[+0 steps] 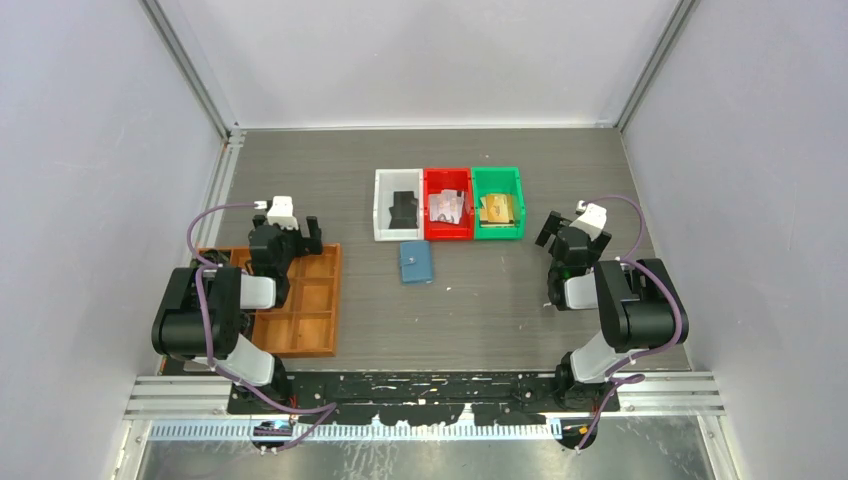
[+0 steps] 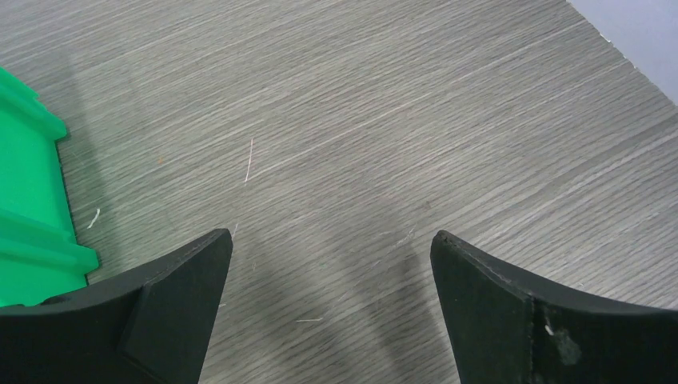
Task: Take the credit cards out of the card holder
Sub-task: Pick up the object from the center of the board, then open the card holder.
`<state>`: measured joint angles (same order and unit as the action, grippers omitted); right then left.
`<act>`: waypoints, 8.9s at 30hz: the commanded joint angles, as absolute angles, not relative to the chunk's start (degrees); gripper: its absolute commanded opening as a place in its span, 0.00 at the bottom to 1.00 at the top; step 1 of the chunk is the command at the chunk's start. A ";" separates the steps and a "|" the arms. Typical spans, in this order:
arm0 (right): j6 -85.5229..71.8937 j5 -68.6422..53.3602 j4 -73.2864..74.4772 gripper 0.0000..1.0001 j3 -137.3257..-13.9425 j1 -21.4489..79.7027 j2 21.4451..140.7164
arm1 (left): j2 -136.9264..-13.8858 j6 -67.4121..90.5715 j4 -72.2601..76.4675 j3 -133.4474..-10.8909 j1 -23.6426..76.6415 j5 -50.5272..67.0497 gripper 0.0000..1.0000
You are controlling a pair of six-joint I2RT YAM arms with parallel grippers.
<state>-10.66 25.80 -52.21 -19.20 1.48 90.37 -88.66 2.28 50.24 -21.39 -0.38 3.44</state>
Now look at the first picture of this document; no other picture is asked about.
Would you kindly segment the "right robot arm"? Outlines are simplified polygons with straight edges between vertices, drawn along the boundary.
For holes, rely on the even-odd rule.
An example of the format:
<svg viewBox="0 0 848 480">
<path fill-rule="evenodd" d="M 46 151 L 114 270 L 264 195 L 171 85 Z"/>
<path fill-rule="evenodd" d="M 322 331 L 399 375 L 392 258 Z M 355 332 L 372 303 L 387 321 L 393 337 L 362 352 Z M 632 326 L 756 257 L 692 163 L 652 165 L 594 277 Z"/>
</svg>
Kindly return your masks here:
<svg viewBox="0 0 848 480">
<path fill-rule="evenodd" d="M 553 400 L 571 411 L 599 405 L 613 388 L 614 372 L 642 354 L 683 343 L 689 333 L 685 308 L 661 260 L 602 259 L 612 238 L 605 223 L 604 209 L 595 205 L 574 220 L 552 211 L 535 240 L 551 256 L 551 305 L 599 316 L 598 332 L 555 369 Z"/>
</svg>

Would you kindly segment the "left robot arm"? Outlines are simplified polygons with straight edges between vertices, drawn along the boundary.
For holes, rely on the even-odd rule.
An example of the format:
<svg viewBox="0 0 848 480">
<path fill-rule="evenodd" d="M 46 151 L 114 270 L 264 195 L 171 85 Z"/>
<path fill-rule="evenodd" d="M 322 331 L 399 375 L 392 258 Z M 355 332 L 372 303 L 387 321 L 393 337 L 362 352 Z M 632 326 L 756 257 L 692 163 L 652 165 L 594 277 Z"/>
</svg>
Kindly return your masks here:
<svg viewBox="0 0 848 480">
<path fill-rule="evenodd" d="M 202 264 L 172 271 L 155 316 L 151 343 L 160 354 L 193 361 L 252 394 L 269 413 L 294 412 L 292 388 L 282 361 L 242 332 L 245 312 L 281 307 L 297 258 L 323 251 L 316 217 L 308 230 L 285 229 L 264 215 L 253 219 L 246 267 Z"/>
</svg>

